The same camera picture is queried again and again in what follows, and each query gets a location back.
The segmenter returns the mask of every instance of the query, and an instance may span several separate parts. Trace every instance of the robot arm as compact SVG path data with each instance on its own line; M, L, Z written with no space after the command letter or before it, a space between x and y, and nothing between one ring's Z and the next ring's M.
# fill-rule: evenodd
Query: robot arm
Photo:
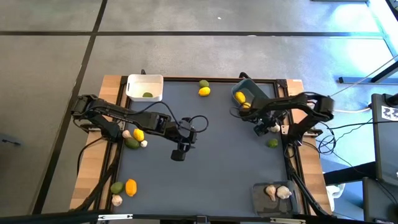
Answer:
M311 108L308 102L314 103ZM275 116L280 119L282 113L280 111L289 109L300 109L306 112L307 116L299 123L290 124L287 133L288 143L291 145L301 145L301 141L305 132L310 130L318 122L329 121L333 119L334 100L329 96L319 95L317 93L300 93L296 96L289 96L277 99L269 99L267 97L256 97L253 99L250 108L242 108L239 115L244 121L258 123L254 131L257 135L267 132L267 128L275 126Z
M191 126L190 118L183 118L177 123L172 121L167 114L144 110L133 111L108 103L95 95L79 96L72 108L73 119L87 119L92 122L100 128L102 136L111 142L122 139L119 125L108 121L103 115L134 124L147 134L162 136L176 142L178 149L173 150L171 156L175 161L184 161L185 153L197 139L197 133Z

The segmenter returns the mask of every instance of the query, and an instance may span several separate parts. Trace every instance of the wooden frame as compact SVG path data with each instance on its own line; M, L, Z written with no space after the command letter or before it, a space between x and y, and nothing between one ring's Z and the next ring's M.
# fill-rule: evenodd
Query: wooden frame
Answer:
M118 97L120 82L122 76L120 75L105 75L99 97L110 102L115 103ZM287 80L287 89L289 95L296 95L303 92L303 83L301 80ZM283 91L279 91L280 96L283 96ZM125 105L126 95L123 94L121 105ZM300 110L292 110L293 120L298 123L305 117L305 113ZM100 133L89 133L87 143L100 137ZM315 145L315 139L305 137L304 141ZM81 159L80 171L76 180L75 189L73 191L70 208L76 208L84 199L90 194L100 178L101 166L104 161L104 154L106 149L106 142L99 141L93 146L86 149ZM303 145L299 147L300 158L304 173L305 185L315 198L315 200L322 206L322 208L331 213L328 196L326 193L325 180L323 179L322 167L320 164L318 152L310 146ZM104 208L109 184L104 186L102 198L99 207Z

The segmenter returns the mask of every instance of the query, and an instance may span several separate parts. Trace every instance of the concrete floor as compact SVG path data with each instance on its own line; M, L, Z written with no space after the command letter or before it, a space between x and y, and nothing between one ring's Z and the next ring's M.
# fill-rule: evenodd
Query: concrete floor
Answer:
M100 5L100 0L4 1L0 30L92 30ZM364 3L310 0L114 0L100 30L379 32ZM88 37L0 36L0 103L8 109L0 110L0 133L24 142L0 145L0 216L30 212L87 43ZM237 77L245 71L253 78L301 79L306 90L327 95L345 87L335 82L338 76L363 77L391 57L378 37L97 37L80 93L98 94L104 75L144 68L165 76ZM372 93L396 91L358 85L336 95L336 108L357 110ZM370 117L337 113L330 126ZM343 138L336 153L353 165L374 160L372 136L371 126L364 126ZM85 141L84 132L70 126L44 212L68 210Z

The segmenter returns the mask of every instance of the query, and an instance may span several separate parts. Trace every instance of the white cord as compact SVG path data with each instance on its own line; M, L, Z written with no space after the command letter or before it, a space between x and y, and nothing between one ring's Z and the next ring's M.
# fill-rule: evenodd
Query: white cord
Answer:
M365 111L368 111L368 110L370 110L370 108L365 108L365 109L357 110L357 111L345 111L345 110L333 110L333 111L334 112L340 112L340 113L362 113L362 112L365 112Z
M373 72L370 73L369 75L366 75L366 76L365 76L363 79L361 79L360 81L358 81L358 82L356 82L356 83L353 83L353 84L347 86L346 88L344 88L344 89L342 89L342 90L339 90L339 91L337 91L335 94L332 94L332 95L330 95L330 96L332 97L332 96L334 96L334 95L337 95L338 93L341 93L342 91L344 91L344 90L346 90L346 89L348 89L348 88L350 88L350 87L353 87L353 86L355 86L356 84L359 84L359 83L363 82L367 77L373 75L373 73L377 72L380 68L384 67L385 65L387 65L388 63L390 63L391 61L393 61L393 60L394 60L395 58L397 58L397 57L398 57L398 55L396 55L395 57L393 57L391 60L389 60L388 62L386 62L384 65L381 65L379 68L377 68L375 71L373 71Z

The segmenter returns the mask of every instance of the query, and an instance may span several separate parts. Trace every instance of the garlic bulb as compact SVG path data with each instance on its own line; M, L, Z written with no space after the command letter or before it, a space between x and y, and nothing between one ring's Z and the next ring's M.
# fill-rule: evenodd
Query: garlic bulb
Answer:
M112 204L113 206L117 207L119 205L121 205L123 202L122 197L120 197L120 195L112 195Z
M143 141L141 142L141 147L147 147L147 145L148 145L148 142L147 142L147 141L143 140Z
M280 126L278 124L275 124L275 126L270 127L269 130L273 133L278 133L280 131Z
M269 186L266 188L266 193L267 193L267 195L271 198L271 200L272 200L273 202L276 201L275 192L276 192L276 188L275 188L275 186L273 186L273 185L269 185Z
M280 199L287 199L292 195L290 190L285 187L285 186L280 186L278 187L278 190L276 192L276 196L278 196Z
M122 136L123 138L132 138L129 130L124 130Z

